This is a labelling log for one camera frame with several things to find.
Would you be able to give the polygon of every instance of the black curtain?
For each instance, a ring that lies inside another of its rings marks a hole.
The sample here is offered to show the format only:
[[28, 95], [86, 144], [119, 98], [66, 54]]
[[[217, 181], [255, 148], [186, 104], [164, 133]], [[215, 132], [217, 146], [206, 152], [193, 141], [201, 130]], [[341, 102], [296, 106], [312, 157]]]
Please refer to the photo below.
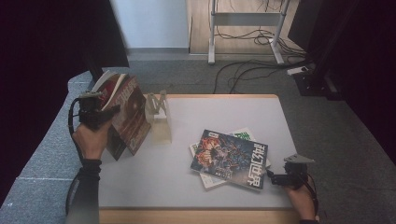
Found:
[[0, 22], [2, 203], [63, 105], [67, 81], [129, 64], [109, 1], [2, 1]]
[[388, 2], [358, 2], [332, 53], [334, 82], [396, 163], [396, 15]]

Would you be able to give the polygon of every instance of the desk leg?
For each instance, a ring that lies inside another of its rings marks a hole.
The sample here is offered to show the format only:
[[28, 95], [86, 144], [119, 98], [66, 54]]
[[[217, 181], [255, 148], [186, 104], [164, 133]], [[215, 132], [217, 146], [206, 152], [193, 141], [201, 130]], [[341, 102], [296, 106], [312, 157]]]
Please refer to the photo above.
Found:
[[212, 0], [212, 11], [210, 12], [209, 52], [207, 53], [209, 64], [215, 63], [215, 16], [216, 16], [216, 0]]
[[279, 23], [277, 24], [276, 33], [274, 39], [270, 39], [271, 49], [275, 55], [277, 63], [284, 63], [282, 55], [280, 55], [279, 49], [277, 48], [277, 41], [279, 40], [280, 32], [282, 31], [283, 22], [286, 18], [286, 12], [288, 11], [290, 0], [286, 0], [285, 6], [280, 13]]

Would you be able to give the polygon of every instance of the power strip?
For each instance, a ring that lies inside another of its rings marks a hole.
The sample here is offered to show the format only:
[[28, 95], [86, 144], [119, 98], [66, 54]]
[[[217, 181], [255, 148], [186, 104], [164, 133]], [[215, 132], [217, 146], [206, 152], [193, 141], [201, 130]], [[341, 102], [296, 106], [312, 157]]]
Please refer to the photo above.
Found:
[[308, 71], [308, 70], [309, 70], [309, 69], [308, 69], [307, 67], [305, 67], [305, 66], [303, 66], [303, 67], [296, 67], [296, 68], [289, 69], [289, 70], [288, 70], [288, 75], [289, 75], [289, 76], [292, 76], [292, 75], [296, 75], [296, 74], [299, 74], [299, 73], [306, 72], [306, 71]]

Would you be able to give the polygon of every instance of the book cover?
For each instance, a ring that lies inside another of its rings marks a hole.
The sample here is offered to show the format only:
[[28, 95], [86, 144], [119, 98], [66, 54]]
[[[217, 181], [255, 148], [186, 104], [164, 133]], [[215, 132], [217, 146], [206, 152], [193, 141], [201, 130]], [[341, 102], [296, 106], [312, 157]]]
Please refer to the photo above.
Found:
[[[190, 145], [190, 151], [192, 153], [192, 156], [195, 156], [195, 152], [198, 150], [199, 143], [195, 143]], [[205, 175], [205, 174], [199, 174], [202, 182], [204, 183], [204, 187], [206, 190], [213, 189], [214, 187], [221, 186], [227, 181], [219, 178], [215, 178], [214, 176], [211, 175]]]
[[265, 144], [204, 130], [191, 169], [261, 190], [267, 152]]
[[149, 133], [150, 124], [145, 114], [146, 98], [140, 90], [135, 76], [127, 76], [107, 107], [120, 105], [120, 113], [113, 118], [113, 127], [133, 155]]
[[[92, 91], [100, 91], [102, 93], [99, 97], [101, 99], [102, 110], [106, 109], [109, 100], [117, 92], [121, 83], [126, 80], [126, 77], [128, 77], [126, 74], [106, 71], [102, 74], [99, 80], [96, 81], [95, 85], [92, 87]], [[120, 138], [120, 135], [114, 126], [111, 126], [108, 129], [106, 148], [116, 161], [120, 158], [122, 152], [126, 148], [124, 141]]]
[[[253, 133], [250, 131], [249, 128], [238, 129], [230, 134], [235, 137], [242, 138], [248, 141], [254, 141], [254, 142], [256, 141], [256, 139], [253, 136]], [[190, 151], [192, 153], [192, 156], [195, 156], [195, 152], [198, 150], [198, 146], [199, 143], [190, 145]], [[270, 165], [271, 163], [268, 161], [268, 159], [266, 159], [265, 167], [267, 168]], [[202, 182], [204, 183], [205, 190], [213, 189], [214, 187], [218, 187], [227, 183], [227, 181], [223, 179], [218, 179], [211, 175], [200, 174], [200, 177], [202, 179]]]

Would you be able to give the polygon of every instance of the wall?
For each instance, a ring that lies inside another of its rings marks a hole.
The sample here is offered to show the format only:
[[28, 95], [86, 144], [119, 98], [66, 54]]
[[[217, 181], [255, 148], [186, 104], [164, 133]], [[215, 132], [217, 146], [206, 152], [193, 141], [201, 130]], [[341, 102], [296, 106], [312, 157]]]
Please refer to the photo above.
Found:
[[189, 47], [186, 0], [111, 0], [127, 49]]

